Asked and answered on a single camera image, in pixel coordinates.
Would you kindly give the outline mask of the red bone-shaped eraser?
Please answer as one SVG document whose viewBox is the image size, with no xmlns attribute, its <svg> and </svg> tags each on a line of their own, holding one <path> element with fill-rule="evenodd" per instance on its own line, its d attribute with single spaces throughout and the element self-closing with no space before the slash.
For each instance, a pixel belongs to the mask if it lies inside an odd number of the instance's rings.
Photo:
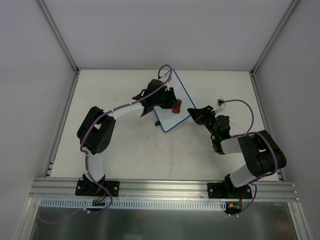
<svg viewBox="0 0 320 240">
<path fill-rule="evenodd" d="M 179 114 L 181 111 L 181 105 L 182 105 L 182 101 L 180 99 L 177 99 L 176 107 L 172 109 L 172 113 Z"/>
</svg>

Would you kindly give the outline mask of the blue framed whiteboard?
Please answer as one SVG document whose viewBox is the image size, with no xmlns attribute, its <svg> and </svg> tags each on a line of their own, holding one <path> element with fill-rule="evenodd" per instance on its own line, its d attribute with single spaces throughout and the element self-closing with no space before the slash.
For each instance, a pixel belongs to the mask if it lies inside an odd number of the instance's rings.
<svg viewBox="0 0 320 240">
<path fill-rule="evenodd" d="M 154 108 L 159 126 L 165 133 L 171 131 L 173 128 L 177 127 L 179 124 L 181 124 L 191 116 L 188 112 L 189 108 L 196 108 L 191 96 L 189 95 L 183 82 L 174 69 L 171 73 L 169 86 L 173 88 L 175 97 L 177 98 L 177 100 L 181 101 L 181 105 L 179 108 L 179 112 L 172 109 L 163 109 L 159 106 L 156 106 Z"/>
</svg>

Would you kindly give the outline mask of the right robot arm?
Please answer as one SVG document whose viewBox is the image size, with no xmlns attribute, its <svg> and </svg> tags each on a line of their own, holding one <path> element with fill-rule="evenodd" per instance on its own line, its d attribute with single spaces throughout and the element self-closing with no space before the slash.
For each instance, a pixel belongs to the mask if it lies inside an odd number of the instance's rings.
<svg viewBox="0 0 320 240">
<path fill-rule="evenodd" d="M 207 184 L 209 198 L 246 196 L 250 184 L 287 165 L 284 153 L 266 130 L 234 137 L 230 135 L 230 117 L 216 116 L 213 107 L 188 108 L 187 111 L 196 124 L 205 126 L 210 132 L 212 148 L 217 154 L 241 153 L 244 158 L 245 164 L 226 175 L 220 184 Z"/>
</svg>

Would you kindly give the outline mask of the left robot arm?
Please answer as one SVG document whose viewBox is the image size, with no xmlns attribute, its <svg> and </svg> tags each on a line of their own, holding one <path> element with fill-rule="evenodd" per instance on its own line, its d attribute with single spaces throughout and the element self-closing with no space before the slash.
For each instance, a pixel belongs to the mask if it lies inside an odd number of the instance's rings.
<svg viewBox="0 0 320 240">
<path fill-rule="evenodd" d="M 171 110 L 173 114 L 180 113 L 182 101 L 176 97 L 174 88 L 169 86 L 171 79 L 152 79 L 145 89 L 132 97 L 132 102 L 107 112 L 98 106 L 90 108 L 76 134 L 80 151 L 85 153 L 85 173 L 77 182 L 77 196 L 100 197 L 110 190 L 100 155 L 109 146 L 116 124 L 143 117 L 155 107 Z"/>
</svg>

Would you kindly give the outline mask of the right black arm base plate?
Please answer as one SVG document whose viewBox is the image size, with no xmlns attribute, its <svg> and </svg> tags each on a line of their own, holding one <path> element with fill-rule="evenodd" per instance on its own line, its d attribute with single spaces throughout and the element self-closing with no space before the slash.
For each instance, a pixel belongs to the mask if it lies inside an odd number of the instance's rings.
<svg viewBox="0 0 320 240">
<path fill-rule="evenodd" d="M 249 200 L 253 198 L 251 187 L 248 185 L 241 187 L 228 186 L 223 182 L 207 183 L 207 192 L 209 199 L 240 199 Z"/>
</svg>

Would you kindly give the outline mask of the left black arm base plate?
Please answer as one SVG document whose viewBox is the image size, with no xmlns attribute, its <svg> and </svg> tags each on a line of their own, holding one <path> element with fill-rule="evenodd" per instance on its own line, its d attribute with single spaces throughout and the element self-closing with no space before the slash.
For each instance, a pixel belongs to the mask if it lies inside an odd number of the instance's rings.
<svg viewBox="0 0 320 240">
<path fill-rule="evenodd" d="M 107 189 L 112 197 L 119 196 L 119 181 L 101 179 L 98 183 Z M 102 197 L 103 194 L 104 190 L 89 179 L 79 179 L 77 181 L 75 189 L 76 196 Z"/>
</svg>

